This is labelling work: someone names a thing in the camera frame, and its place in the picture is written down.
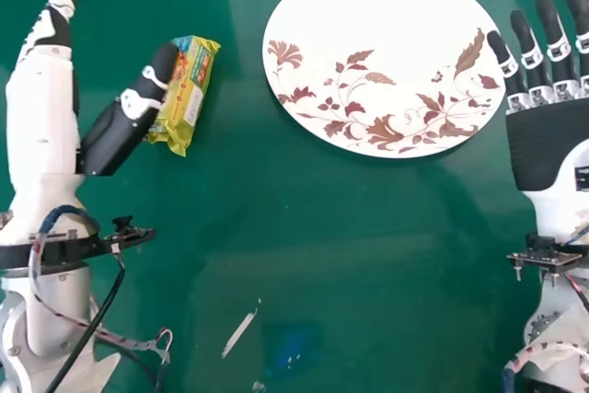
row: white plate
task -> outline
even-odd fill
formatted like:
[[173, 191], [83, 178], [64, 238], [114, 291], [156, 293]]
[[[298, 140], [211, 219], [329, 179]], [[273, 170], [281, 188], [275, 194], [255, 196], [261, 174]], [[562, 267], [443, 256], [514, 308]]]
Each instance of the white plate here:
[[368, 156], [428, 156], [466, 141], [501, 104], [492, 29], [475, 0], [282, 0], [264, 69], [319, 138]]

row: white debris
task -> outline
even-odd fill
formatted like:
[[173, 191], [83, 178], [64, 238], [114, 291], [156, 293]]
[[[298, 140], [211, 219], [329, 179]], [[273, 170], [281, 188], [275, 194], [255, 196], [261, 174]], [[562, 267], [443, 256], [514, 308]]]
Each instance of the white debris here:
[[256, 309], [252, 313], [248, 313], [246, 317], [243, 319], [243, 321], [241, 321], [241, 324], [239, 324], [239, 327], [237, 327], [236, 331], [233, 332], [233, 335], [231, 335], [231, 338], [229, 338], [229, 341], [227, 341], [227, 344], [225, 345], [225, 348], [221, 353], [221, 357], [223, 359], [225, 359], [229, 352], [231, 352], [231, 349], [233, 349], [233, 346], [236, 345], [237, 340], [239, 340], [243, 332], [246, 331], [246, 329], [249, 326], [249, 323], [253, 320], [254, 317], [256, 317], [257, 314], [258, 309]]
[[254, 382], [251, 391], [254, 391], [256, 393], [264, 393], [264, 391], [266, 391], [266, 386], [264, 386], [260, 381], [256, 381]]

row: yellow package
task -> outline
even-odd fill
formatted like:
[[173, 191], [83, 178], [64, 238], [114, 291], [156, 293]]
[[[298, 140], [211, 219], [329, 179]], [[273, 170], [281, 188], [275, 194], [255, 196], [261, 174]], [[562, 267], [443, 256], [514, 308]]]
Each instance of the yellow package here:
[[213, 60], [221, 46], [196, 36], [180, 37], [174, 43], [179, 49], [176, 68], [147, 141], [167, 142], [172, 152], [186, 156], [209, 86]]

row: robotic hand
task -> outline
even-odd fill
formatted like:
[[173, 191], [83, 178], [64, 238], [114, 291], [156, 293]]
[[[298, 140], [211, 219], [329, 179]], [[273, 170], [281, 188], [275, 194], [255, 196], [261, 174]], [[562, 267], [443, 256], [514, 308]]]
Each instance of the robotic hand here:
[[[15, 197], [0, 230], [0, 269], [7, 271], [1, 279], [6, 292], [0, 306], [0, 361], [6, 370], [2, 393], [53, 392], [58, 387], [102, 391], [120, 356], [115, 353], [97, 363], [93, 333], [80, 340], [85, 330], [98, 326], [99, 318], [96, 324], [88, 322], [101, 311], [92, 306], [90, 273], [82, 260], [103, 253], [120, 260], [121, 250], [154, 236], [151, 229], [131, 226], [131, 217], [126, 217], [115, 220], [114, 235], [100, 239], [75, 193], [85, 175], [113, 174], [141, 142], [164, 99], [176, 46], [161, 46], [80, 141], [70, 37], [76, 3], [48, 1], [6, 85], [6, 140]], [[169, 330], [160, 337], [164, 334], [171, 340]], [[123, 353], [125, 348], [153, 350], [167, 360], [167, 353], [157, 348], [159, 340], [125, 340], [100, 327], [97, 339]]]
[[500, 35], [488, 35], [505, 78], [507, 134], [517, 188], [534, 204], [537, 232], [527, 248], [508, 259], [517, 279], [524, 266], [537, 267], [542, 295], [525, 326], [526, 347], [505, 366], [503, 392], [527, 362], [525, 391], [589, 391], [589, 0], [567, 0], [576, 27], [580, 78], [574, 54], [552, 0], [536, 0], [548, 41], [549, 81], [534, 31], [521, 11], [512, 27], [521, 65]]

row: black clamp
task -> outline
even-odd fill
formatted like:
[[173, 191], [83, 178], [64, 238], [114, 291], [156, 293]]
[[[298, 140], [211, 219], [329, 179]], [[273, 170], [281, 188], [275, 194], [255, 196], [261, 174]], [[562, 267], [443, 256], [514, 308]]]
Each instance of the black clamp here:
[[515, 269], [517, 281], [522, 279], [522, 268], [532, 266], [539, 269], [542, 279], [544, 274], [550, 274], [554, 286], [562, 273], [585, 264], [585, 257], [589, 250], [587, 246], [562, 245], [553, 237], [542, 237], [536, 232], [525, 236], [525, 246], [525, 251], [507, 255], [507, 259]]
[[[142, 229], [131, 225], [132, 216], [112, 220], [115, 233], [100, 238], [51, 239], [45, 244], [42, 266], [60, 266], [88, 260], [100, 255], [119, 253], [125, 249], [151, 241], [156, 237], [154, 229]], [[29, 266], [31, 243], [0, 247], [0, 270], [19, 269]]]

